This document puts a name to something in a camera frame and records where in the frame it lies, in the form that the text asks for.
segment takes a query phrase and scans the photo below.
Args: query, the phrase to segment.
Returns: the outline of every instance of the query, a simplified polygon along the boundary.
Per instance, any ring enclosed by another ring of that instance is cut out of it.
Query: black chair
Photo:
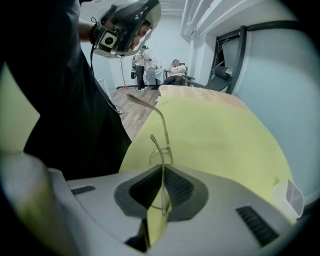
[[[183,77],[186,78],[187,86],[193,85],[194,87],[220,92],[224,88],[230,86],[233,81],[233,77],[230,74],[226,73],[227,69],[228,69],[227,66],[218,66],[214,70],[215,76],[208,82],[206,86],[203,86],[200,83],[191,81],[195,79],[194,77],[190,77],[187,75],[183,75]]]
[[[169,71],[168,70],[164,70],[164,72],[165,72],[165,78],[168,78]],[[185,73],[185,75],[188,74],[188,67],[187,66],[185,67],[185,72],[184,73]]]

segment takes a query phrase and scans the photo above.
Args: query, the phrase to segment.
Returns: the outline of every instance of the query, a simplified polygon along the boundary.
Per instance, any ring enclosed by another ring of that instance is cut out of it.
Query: light blue wall
[[[250,37],[235,95],[273,134],[308,203],[320,188],[319,54],[297,30],[260,30]]]
[[[82,42],[81,49],[90,65],[90,52],[92,44],[89,42]],[[92,58],[94,76],[97,80],[105,78],[106,85],[108,86],[109,92],[116,91],[114,78],[112,75],[109,60],[106,57],[102,57],[97,54],[93,54]]]

